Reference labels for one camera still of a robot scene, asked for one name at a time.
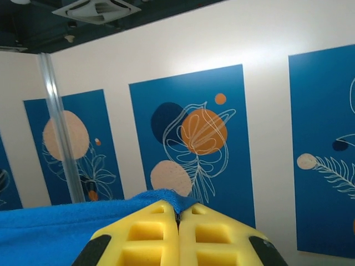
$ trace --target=white wall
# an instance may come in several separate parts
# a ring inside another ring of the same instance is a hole
[[[0,133],[22,205],[50,205],[23,104],[45,97],[37,57],[0,52],[0,62]]]
[[[287,57],[353,44],[354,9],[353,0],[226,1],[53,54],[59,88],[105,89],[131,197],[145,181],[128,84],[242,63],[257,229],[290,265],[354,265],[296,248]]]

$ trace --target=dark ceiling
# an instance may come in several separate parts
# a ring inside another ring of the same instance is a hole
[[[52,53],[222,0],[125,1],[141,11],[103,25],[77,21],[72,28],[68,23],[73,20],[52,11],[75,0],[31,0],[26,5],[0,0],[0,47],[26,48],[24,53]],[[64,39],[66,35],[74,35],[74,42]]]

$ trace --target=air conditioning vent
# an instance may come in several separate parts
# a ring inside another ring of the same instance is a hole
[[[20,53],[27,50],[25,47],[9,47],[9,46],[0,46],[0,51],[2,52],[15,52]]]
[[[121,0],[79,0],[53,11],[53,14],[98,25],[138,11],[141,9]]]

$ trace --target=yellow foam block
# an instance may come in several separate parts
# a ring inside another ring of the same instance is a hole
[[[181,216],[180,265],[263,266],[250,236],[268,240],[254,228],[197,203]]]
[[[97,266],[178,266],[179,234],[175,212],[165,201],[153,203],[92,236],[111,240]]]

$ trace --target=blue cloth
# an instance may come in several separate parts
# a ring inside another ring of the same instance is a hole
[[[158,200],[176,213],[196,203],[174,191],[143,192],[126,201],[99,201],[0,212],[0,265],[71,265],[90,237]]]

